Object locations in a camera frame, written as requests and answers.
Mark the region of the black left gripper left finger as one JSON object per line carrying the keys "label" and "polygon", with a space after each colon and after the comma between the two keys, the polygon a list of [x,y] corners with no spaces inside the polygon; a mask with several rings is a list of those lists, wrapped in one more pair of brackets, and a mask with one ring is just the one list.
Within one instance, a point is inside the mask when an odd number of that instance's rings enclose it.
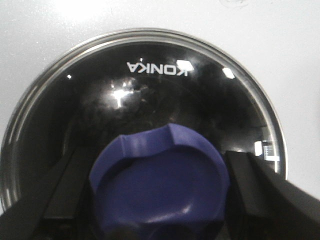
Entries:
{"label": "black left gripper left finger", "polygon": [[66,153],[30,192],[0,217],[2,240],[31,240],[39,229],[73,227],[88,185],[90,148]]}

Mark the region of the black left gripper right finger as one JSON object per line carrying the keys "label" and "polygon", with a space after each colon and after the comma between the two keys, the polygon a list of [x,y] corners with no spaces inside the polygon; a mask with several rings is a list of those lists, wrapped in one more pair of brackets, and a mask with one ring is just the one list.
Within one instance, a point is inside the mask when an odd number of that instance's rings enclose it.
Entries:
{"label": "black left gripper right finger", "polygon": [[232,240],[318,240],[320,201],[251,153],[227,151],[226,225]]}

